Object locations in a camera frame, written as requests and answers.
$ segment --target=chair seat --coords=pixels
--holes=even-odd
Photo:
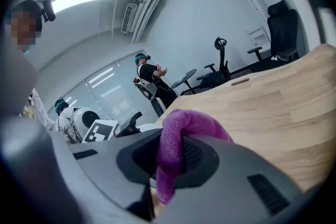
[[[202,80],[199,87],[201,89],[208,88],[209,84],[210,84],[211,87],[214,88],[214,87],[217,87],[219,85],[222,85],[226,81],[227,80],[225,79],[224,74],[222,72],[216,71],[216,72],[213,72],[213,73],[209,73],[209,76]]]
[[[250,66],[250,70],[255,73],[255,72],[262,72],[265,70],[281,67],[288,64],[287,61],[282,61],[282,60],[271,60],[271,58],[266,58],[263,59],[261,62],[255,62]]]

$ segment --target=light wood surface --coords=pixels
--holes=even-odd
[[[249,81],[231,86],[233,82]],[[336,49],[320,45],[286,66],[252,73],[195,95],[175,108],[204,112],[307,190],[323,181],[336,150]]]

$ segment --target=glass wall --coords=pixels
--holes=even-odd
[[[118,120],[123,123],[137,112],[142,113],[137,125],[154,123],[158,116],[151,102],[133,85],[137,75],[135,55],[122,58],[92,74],[63,98],[70,106],[84,106],[94,110],[101,119]],[[56,120],[57,114],[52,108],[48,115]]]

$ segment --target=purple towel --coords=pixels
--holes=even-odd
[[[214,118],[193,110],[174,109],[163,120],[156,155],[157,197],[167,204],[174,194],[174,179],[182,165],[181,135],[204,134],[233,143],[227,131]]]

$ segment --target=blue headband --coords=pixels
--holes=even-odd
[[[136,64],[138,64],[139,61],[140,61],[140,59],[143,59],[143,58],[145,58],[146,61],[148,60],[148,58],[147,58],[145,55],[139,55],[139,56],[137,56],[137,57],[135,58],[134,61],[135,61]]]
[[[58,103],[57,106],[55,107],[55,112],[56,112],[56,113],[57,113],[58,108],[60,107],[60,105],[61,105],[62,103],[65,103],[65,101],[63,100],[62,102]]]

